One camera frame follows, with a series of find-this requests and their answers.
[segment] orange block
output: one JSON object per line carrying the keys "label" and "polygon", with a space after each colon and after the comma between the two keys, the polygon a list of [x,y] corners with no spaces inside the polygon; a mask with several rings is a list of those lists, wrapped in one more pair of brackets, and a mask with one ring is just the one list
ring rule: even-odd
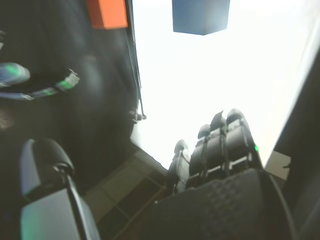
{"label": "orange block", "polygon": [[125,0],[86,0],[91,25],[99,29],[127,28]]}

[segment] bright white tabletop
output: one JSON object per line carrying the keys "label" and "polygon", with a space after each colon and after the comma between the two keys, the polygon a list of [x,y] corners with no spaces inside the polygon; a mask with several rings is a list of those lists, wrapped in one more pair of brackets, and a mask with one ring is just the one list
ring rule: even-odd
{"label": "bright white tabletop", "polygon": [[265,165],[320,46],[317,0],[231,0],[227,30],[173,32],[172,0],[133,0],[147,120],[131,140],[169,168],[180,139],[192,152],[200,127],[240,109]]}

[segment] blue block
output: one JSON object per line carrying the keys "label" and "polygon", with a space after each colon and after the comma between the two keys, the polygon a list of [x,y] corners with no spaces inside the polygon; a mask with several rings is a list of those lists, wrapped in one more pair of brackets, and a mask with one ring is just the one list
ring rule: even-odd
{"label": "blue block", "polygon": [[173,31],[207,35],[225,30],[230,0],[172,0]]}

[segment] white surface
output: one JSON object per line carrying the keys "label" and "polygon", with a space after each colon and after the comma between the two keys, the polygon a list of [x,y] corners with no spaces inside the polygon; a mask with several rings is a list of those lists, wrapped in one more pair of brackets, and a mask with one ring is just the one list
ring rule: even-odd
{"label": "white surface", "polygon": [[178,140],[239,108],[265,165],[319,47],[317,0],[231,0],[227,30],[173,32],[172,0],[133,0],[141,95],[148,119],[132,141],[165,168]]}
{"label": "white surface", "polygon": [[289,174],[289,168],[284,167],[288,166],[290,162],[291,157],[280,152],[273,151],[268,162],[266,163],[265,170],[279,178],[286,180]]}

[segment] orange box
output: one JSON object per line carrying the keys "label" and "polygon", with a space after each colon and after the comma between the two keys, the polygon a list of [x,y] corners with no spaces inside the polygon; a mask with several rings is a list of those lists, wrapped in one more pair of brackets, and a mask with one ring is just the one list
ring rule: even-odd
{"label": "orange box", "polygon": [[127,28],[125,0],[86,0],[91,25],[99,29]]}

